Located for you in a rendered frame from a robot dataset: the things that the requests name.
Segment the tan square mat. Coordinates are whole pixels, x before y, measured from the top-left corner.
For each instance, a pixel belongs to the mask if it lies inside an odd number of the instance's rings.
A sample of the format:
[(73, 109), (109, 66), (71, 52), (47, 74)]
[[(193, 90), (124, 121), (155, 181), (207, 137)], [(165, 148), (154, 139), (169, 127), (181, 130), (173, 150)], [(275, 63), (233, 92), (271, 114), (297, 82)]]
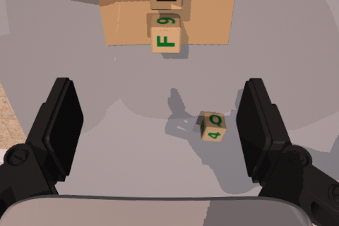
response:
[(183, 0), (182, 10), (151, 10), (150, 0), (99, 0), (106, 45), (151, 44), (153, 15), (179, 15), (181, 44), (228, 44), (234, 0)]

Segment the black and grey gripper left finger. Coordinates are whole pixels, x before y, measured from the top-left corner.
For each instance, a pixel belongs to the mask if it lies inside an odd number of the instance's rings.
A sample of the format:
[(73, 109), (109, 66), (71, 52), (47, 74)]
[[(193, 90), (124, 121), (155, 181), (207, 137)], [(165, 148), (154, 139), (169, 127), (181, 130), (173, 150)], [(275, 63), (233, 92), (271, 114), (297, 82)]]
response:
[(25, 143), (13, 145), (4, 155), (0, 219), (20, 200), (58, 194), (54, 185), (70, 174), (83, 120), (73, 81), (57, 78)]

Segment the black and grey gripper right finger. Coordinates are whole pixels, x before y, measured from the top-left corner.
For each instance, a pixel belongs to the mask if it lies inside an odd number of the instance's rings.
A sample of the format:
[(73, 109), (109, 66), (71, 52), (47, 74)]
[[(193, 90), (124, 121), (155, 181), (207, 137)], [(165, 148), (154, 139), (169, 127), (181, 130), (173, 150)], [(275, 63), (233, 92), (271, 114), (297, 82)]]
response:
[(236, 123), (247, 174), (262, 186), (258, 196), (299, 206), (316, 226), (339, 226), (339, 182), (313, 166), (305, 148), (292, 145), (261, 78), (246, 81)]

